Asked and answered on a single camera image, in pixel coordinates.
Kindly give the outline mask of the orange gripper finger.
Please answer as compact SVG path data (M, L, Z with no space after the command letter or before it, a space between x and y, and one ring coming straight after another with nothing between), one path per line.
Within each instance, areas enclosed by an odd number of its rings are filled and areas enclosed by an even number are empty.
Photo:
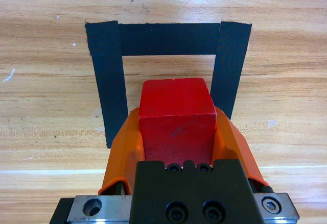
M272 192L272 188L264 180L258 168L245 137L222 110L216 108L216 112L212 161L218 159L240 160L252 190L254 192Z
M145 160L143 139L139 131L139 109L130 112L112 142L109 159L99 195L111 195L122 182L125 193L133 193L136 165Z

